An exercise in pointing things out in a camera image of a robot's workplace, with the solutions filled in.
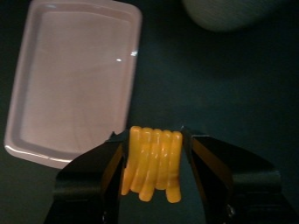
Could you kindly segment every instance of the dark tabletop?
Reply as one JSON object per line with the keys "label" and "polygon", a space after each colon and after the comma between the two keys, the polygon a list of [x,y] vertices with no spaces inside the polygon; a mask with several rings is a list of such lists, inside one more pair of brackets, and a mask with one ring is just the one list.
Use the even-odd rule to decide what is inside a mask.
{"label": "dark tabletop", "polygon": [[[203,30],[179,0],[127,0],[143,12],[135,88],[127,120],[179,130],[187,125],[267,159],[299,212],[299,1],[228,33]],[[0,2],[0,138],[4,139],[29,1]],[[42,223],[56,169],[0,150],[0,223]],[[203,223],[191,168],[181,158],[181,202],[164,193],[121,199],[120,223]]]}

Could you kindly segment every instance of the yellow object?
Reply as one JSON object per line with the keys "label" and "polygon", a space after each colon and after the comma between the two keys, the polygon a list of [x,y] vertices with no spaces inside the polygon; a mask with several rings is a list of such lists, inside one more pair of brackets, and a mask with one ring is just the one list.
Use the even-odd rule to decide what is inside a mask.
{"label": "yellow object", "polygon": [[179,131],[133,126],[129,130],[129,152],[121,194],[129,189],[141,201],[149,201],[155,188],[165,190],[171,203],[181,199],[179,170],[183,135]]}

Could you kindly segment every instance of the plastic container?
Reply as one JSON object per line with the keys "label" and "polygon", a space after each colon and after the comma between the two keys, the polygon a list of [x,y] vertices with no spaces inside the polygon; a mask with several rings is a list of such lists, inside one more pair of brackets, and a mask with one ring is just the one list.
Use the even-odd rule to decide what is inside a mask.
{"label": "plastic container", "polygon": [[125,128],[141,15],[125,3],[32,1],[4,147],[62,168]]}

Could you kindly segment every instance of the dark teal surface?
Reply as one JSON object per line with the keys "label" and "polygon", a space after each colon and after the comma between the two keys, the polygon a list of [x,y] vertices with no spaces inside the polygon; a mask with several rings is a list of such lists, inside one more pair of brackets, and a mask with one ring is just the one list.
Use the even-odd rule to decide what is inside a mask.
{"label": "dark teal surface", "polygon": [[[28,2],[0,2],[1,139]],[[299,2],[231,33],[204,31],[179,0],[127,2],[144,17],[127,127],[177,130],[187,125],[255,152],[281,172],[283,193],[299,212]],[[1,147],[1,224],[42,223],[56,173]],[[120,223],[203,223],[185,158],[181,196],[181,203],[171,205],[164,192],[151,203],[129,193],[121,200]]]}

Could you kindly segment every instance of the rectangular tray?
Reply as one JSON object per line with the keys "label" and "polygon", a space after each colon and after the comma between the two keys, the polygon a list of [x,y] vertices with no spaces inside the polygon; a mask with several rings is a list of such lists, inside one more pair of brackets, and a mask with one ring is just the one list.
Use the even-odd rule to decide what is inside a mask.
{"label": "rectangular tray", "polygon": [[141,15],[125,3],[34,0],[4,147],[62,168],[125,128]]}

